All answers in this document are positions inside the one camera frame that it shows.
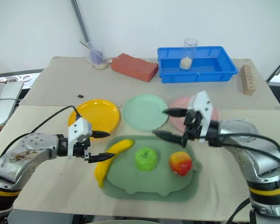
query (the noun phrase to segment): green tray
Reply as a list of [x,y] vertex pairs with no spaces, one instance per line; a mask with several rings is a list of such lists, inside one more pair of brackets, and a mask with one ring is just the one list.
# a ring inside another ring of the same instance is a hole
[[[104,182],[104,194],[120,199],[181,202],[192,198],[198,189],[198,172],[201,164],[196,161],[191,147],[156,139],[155,136],[119,136],[109,142],[113,144],[132,139],[135,144],[119,154],[109,168]],[[158,153],[158,165],[150,172],[139,171],[135,166],[135,153],[143,147],[151,147]],[[169,157],[177,151],[190,154],[193,167],[186,176],[174,174],[169,166]]]

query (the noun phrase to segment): white wall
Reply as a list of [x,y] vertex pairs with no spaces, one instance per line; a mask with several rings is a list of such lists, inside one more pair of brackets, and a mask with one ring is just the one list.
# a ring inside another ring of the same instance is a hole
[[0,0],[0,73],[83,56],[82,38],[69,0]]
[[107,56],[157,57],[158,47],[220,45],[251,58],[264,78],[280,64],[280,0],[79,0]]

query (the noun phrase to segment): glass cup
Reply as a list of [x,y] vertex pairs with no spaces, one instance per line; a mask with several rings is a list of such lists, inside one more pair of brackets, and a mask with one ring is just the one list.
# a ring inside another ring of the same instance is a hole
[[92,63],[93,67],[99,70],[107,68],[109,62],[104,57],[102,49],[94,47],[90,42],[87,42],[86,45],[88,46],[88,48],[85,48],[86,58]]
[[181,69],[191,68],[197,44],[198,40],[194,38],[185,39],[182,49],[182,59],[179,66]]

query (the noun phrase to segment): toy banana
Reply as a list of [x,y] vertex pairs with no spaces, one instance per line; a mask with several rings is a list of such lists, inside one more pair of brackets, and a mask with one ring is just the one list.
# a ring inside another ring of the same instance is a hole
[[97,163],[97,166],[96,166],[95,172],[94,172],[94,176],[97,179],[98,185],[99,185],[100,188],[104,187],[104,179],[107,176],[109,167],[110,167],[112,161],[114,160],[114,158],[118,154],[120,154],[123,151],[127,150],[128,148],[132,147],[133,144],[134,144],[134,141],[130,140],[130,139],[122,140],[122,141],[114,144],[113,146],[111,146],[107,150],[107,152],[108,153],[114,153],[115,156],[110,158],[110,159],[108,159],[108,160],[105,160],[105,161]]

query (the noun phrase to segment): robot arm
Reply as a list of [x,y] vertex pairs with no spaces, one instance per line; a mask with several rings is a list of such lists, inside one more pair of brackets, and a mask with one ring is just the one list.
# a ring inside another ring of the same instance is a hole
[[154,134],[183,147],[188,140],[194,139],[206,140],[214,147],[224,146],[233,154],[247,181],[253,207],[251,223],[279,223],[280,162],[247,149],[256,149],[277,159],[280,159],[280,150],[276,144],[255,137],[258,131],[254,125],[243,120],[212,121],[211,111],[212,105],[206,92],[200,92],[190,102],[188,110],[171,108],[164,111],[171,116],[185,117],[186,130],[183,136],[159,130],[154,131]]
[[44,161],[58,156],[82,157],[89,163],[104,161],[114,154],[101,153],[91,156],[88,147],[90,137],[103,138],[109,133],[92,131],[88,122],[80,117],[69,127],[69,137],[31,133],[20,139],[17,147],[0,157],[0,224],[26,185],[35,169]]

